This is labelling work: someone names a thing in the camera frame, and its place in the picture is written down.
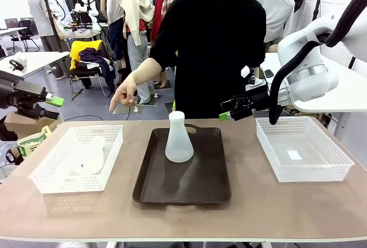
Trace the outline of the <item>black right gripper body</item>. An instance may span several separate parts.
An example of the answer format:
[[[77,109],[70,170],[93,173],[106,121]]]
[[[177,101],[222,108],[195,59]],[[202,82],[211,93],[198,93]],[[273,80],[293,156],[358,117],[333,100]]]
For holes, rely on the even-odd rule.
[[[233,120],[239,121],[252,115],[252,110],[261,111],[270,107],[270,96],[268,91],[253,94],[240,94],[234,98]]]

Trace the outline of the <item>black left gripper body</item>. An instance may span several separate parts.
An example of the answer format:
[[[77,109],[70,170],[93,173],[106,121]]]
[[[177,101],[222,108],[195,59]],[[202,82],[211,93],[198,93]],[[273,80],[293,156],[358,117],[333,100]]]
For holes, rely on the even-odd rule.
[[[29,108],[29,83],[1,79],[1,109],[14,106],[17,109]]]

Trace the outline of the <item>person's right hand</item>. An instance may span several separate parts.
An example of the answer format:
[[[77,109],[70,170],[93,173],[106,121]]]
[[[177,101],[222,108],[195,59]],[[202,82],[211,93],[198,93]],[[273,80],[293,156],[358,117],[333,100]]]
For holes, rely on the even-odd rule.
[[[123,83],[116,89],[111,101],[109,111],[113,112],[118,103],[124,106],[136,105],[136,97],[134,96],[136,91],[135,72],[132,72],[123,81]]]

